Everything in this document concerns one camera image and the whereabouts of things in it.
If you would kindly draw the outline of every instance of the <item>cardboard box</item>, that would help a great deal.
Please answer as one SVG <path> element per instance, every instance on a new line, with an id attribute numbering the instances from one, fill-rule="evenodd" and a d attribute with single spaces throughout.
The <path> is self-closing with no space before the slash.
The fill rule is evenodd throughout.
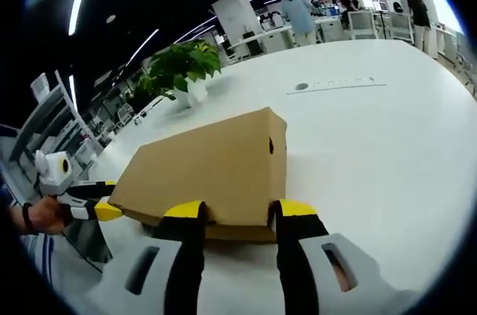
<path id="1" fill-rule="evenodd" d="M 143 145 L 109 202 L 155 226 L 171 207 L 203 200 L 208 239 L 273 241 L 268 207 L 285 197 L 285 133 L 265 108 Z"/>

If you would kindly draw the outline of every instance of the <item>box handle hole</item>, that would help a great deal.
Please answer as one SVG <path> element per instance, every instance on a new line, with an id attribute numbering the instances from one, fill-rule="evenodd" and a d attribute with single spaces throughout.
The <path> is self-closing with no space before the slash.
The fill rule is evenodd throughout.
<path id="1" fill-rule="evenodd" d="M 348 266 L 346 260 L 336 248 L 336 245 L 324 244 L 322 248 L 333 267 L 333 271 L 335 272 L 341 291 L 346 293 L 347 291 L 350 291 L 356 287 L 356 285 L 358 285 L 356 277 Z"/>
<path id="2" fill-rule="evenodd" d="M 274 142 L 271 141 L 271 138 L 268 138 L 268 148 L 270 150 L 270 154 L 273 155 L 274 154 Z"/>
<path id="3" fill-rule="evenodd" d="M 128 276 L 126 281 L 126 289 L 134 295 L 140 295 L 142 293 L 142 287 L 148 276 L 149 269 L 156 258 L 159 248 L 156 246 L 148 246 L 141 254 L 138 262 L 136 263 L 133 271 Z"/>

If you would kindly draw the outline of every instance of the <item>floor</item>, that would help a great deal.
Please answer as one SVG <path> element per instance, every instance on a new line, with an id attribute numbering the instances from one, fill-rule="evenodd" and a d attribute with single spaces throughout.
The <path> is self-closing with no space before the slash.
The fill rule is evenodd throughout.
<path id="1" fill-rule="evenodd" d="M 454 64 L 450 62 L 448 59 L 446 59 L 445 57 L 441 56 L 440 54 L 437 61 L 443 67 L 445 67 L 448 71 L 450 71 L 454 75 L 454 77 L 456 77 L 458 81 L 461 82 L 463 86 L 465 86 L 465 88 L 469 91 L 470 94 L 473 93 L 474 85 L 472 84 L 472 82 L 470 82 L 470 79 L 468 78 L 468 76 L 466 76 L 464 73 L 459 73 L 455 69 Z"/>

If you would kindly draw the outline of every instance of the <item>table label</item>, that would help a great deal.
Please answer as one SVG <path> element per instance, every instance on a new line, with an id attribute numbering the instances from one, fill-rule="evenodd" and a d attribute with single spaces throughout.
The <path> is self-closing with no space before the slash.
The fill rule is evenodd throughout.
<path id="1" fill-rule="evenodd" d="M 385 83 L 378 80 L 376 77 L 356 77 L 346 78 L 339 80 L 325 80 L 313 83 L 298 83 L 287 95 L 300 94 L 307 92 L 319 92 L 320 90 L 333 90 L 333 89 L 349 89 L 349 88 L 363 88 L 368 86 L 386 86 Z"/>

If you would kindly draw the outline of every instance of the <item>white desk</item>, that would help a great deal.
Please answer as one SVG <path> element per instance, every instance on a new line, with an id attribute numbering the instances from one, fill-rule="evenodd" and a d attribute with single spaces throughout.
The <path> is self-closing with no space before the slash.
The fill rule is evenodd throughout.
<path id="1" fill-rule="evenodd" d="M 351 77 L 386 86 L 287 95 Z M 177 114 L 167 100 L 129 123 L 91 179 L 117 180 L 141 144 L 270 106 L 288 122 L 287 198 L 312 204 L 394 287 L 425 290 L 438 276 L 469 220 L 477 171 L 477 104 L 444 67 L 400 41 L 330 42 L 226 67 L 208 90 L 197 109 Z M 126 217 L 101 229 L 113 255 L 142 234 Z M 206 249 L 198 313 L 283 314 L 276 251 Z"/>
<path id="2" fill-rule="evenodd" d="M 339 22 L 339 21 L 340 21 L 339 16 L 323 16 L 323 17 L 316 18 L 315 19 L 315 24 L 319 25 L 319 24 L 325 23 L 325 22 Z M 280 27 L 280 28 L 275 28 L 274 30 L 266 31 L 263 34 L 257 34 L 255 36 L 243 39 L 242 41 L 231 45 L 229 47 L 229 49 L 234 49 L 234 48 L 237 48 L 240 45 L 243 45 L 245 43 L 256 41 L 258 39 L 263 39 L 263 38 L 265 38 L 267 36 L 270 36 L 272 34 L 281 34 L 282 32 L 286 32 L 286 31 L 289 31 L 289 30 L 291 30 L 291 25 L 286 25 L 286 26 L 283 26 L 283 27 Z"/>

